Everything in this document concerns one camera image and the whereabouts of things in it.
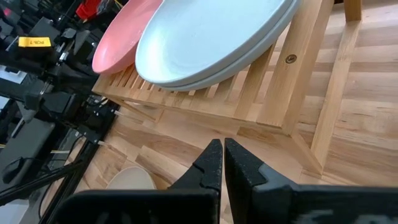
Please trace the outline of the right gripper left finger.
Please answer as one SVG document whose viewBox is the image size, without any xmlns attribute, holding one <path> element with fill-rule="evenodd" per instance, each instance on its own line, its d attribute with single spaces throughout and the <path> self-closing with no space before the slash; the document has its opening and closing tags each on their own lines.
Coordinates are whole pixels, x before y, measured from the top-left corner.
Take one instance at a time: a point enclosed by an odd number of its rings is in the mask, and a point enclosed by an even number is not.
<svg viewBox="0 0 398 224">
<path fill-rule="evenodd" d="M 87 190 L 72 195 L 55 223 L 218 223 L 223 146 L 212 140 L 166 190 Z"/>
</svg>

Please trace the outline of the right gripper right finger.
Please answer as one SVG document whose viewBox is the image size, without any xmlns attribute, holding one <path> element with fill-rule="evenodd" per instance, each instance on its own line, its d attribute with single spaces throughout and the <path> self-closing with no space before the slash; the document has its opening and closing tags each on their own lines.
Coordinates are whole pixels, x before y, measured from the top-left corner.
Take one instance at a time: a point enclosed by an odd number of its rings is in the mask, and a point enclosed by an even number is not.
<svg viewBox="0 0 398 224">
<path fill-rule="evenodd" d="M 397 223 L 397 189 L 296 184 L 234 139 L 224 166 L 235 223 Z"/>
</svg>

